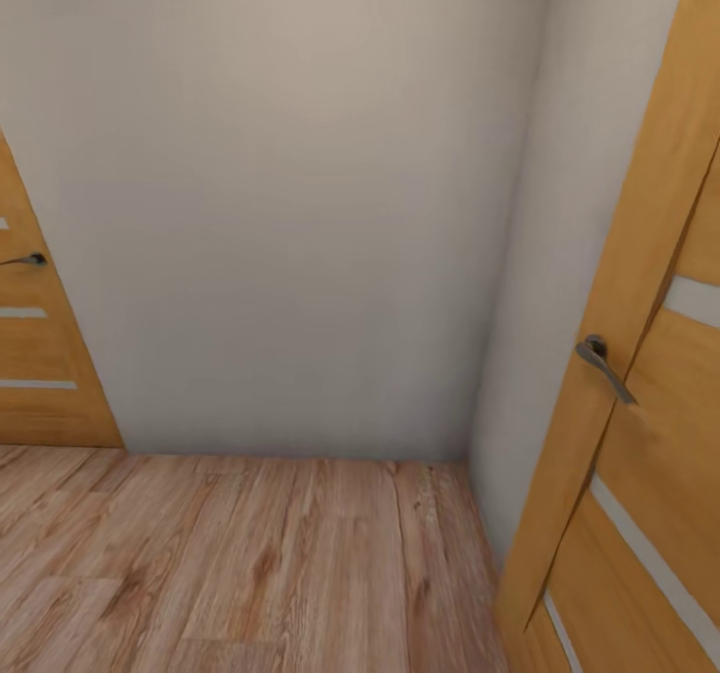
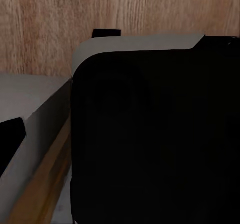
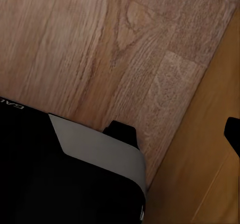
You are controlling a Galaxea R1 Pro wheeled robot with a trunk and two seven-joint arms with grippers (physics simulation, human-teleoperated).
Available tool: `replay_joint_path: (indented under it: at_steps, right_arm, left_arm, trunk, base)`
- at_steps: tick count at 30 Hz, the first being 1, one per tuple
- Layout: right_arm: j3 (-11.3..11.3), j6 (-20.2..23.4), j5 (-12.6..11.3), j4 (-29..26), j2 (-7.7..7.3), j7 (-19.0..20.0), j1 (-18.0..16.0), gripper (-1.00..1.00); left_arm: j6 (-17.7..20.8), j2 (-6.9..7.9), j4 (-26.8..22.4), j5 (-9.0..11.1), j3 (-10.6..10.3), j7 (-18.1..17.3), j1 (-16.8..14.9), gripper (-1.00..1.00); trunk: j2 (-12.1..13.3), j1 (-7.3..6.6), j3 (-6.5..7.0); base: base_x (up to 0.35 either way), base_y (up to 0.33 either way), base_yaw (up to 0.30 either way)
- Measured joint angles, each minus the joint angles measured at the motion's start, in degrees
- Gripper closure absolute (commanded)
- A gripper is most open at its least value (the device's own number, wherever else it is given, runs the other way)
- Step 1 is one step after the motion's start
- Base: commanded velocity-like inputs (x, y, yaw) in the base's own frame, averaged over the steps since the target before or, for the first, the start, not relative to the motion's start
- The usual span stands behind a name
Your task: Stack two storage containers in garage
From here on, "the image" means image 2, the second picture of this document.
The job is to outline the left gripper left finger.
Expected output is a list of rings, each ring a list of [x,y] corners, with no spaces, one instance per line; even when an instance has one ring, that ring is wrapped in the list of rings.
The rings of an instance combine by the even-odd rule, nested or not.
[[[0,177],[26,136],[21,117],[0,123]]]

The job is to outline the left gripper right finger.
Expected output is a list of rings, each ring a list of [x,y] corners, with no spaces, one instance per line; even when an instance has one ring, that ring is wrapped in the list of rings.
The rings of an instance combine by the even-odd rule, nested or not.
[[[240,157],[240,119],[228,117],[224,135]]]

